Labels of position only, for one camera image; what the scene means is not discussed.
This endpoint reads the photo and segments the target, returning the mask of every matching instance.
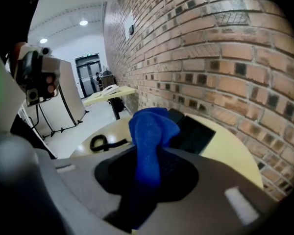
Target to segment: white wall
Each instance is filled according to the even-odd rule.
[[[85,54],[99,53],[101,68],[107,66],[107,58],[104,49],[103,35],[87,34],[79,36],[78,38],[66,37],[66,41],[62,44],[52,47],[52,54],[54,57],[68,61],[72,64],[73,75],[80,97],[84,97],[83,91],[79,84],[78,74],[75,65],[75,58],[81,57]]]

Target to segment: ceiling light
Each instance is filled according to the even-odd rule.
[[[88,24],[88,21],[86,21],[86,20],[82,20],[82,21],[79,22],[79,24],[80,24],[81,26],[85,26],[85,25]]]
[[[48,41],[48,39],[43,38],[42,40],[40,40],[40,43],[41,43],[41,44],[45,44],[47,41]]]

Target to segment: round table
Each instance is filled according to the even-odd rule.
[[[216,132],[212,140],[200,154],[201,156],[217,160],[230,166],[238,173],[253,182],[255,185],[257,185],[259,188],[263,188],[261,174],[255,160],[253,159],[247,147],[236,136],[234,136],[221,125],[212,122],[209,119],[192,114],[185,115],[206,125]],[[131,118],[132,116],[121,118],[96,131],[76,148],[71,157],[93,154],[94,152],[89,147],[90,141],[94,136],[100,134],[105,135],[109,143],[114,143],[122,139],[132,141],[128,128],[128,122]]]

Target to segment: glass door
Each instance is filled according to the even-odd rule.
[[[97,92],[90,66],[84,65],[77,67],[77,71],[84,97],[88,97]]]
[[[77,74],[84,97],[97,92],[96,73],[101,72],[99,54],[87,55],[75,59]]]

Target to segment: desk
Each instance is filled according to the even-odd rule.
[[[236,136],[209,119],[191,114],[186,115],[216,132],[210,143],[200,154],[201,156],[217,160],[230,166],[259,188],[263,188],[263,182],[256,162],[247,147]],[[128,122],[131,118],[132,117],[122,118],[96,131],[76,148],[71,157],[93,154],[93,151],[89,148],[89,144],[92,137],[99,134],[105,135],[109,143],[114,143],[122,139],[132,141],[128,128]]]
[[[128,87],[128,86],[121,86],[119,87],[119,91],[117,93],[113,93],[107,96],[102,96],[101,92],[96,92],[92,94],[88,99],[84,101],[84,106],[88,106],[100,101],[107,101],[109,100],[111,103],[111,107],[114,113],[114,116],[116,117],[116,120],[120,119],[119,113],[116,111],[115,108],[115,97],[125,96],[135,93],[135,89]]]

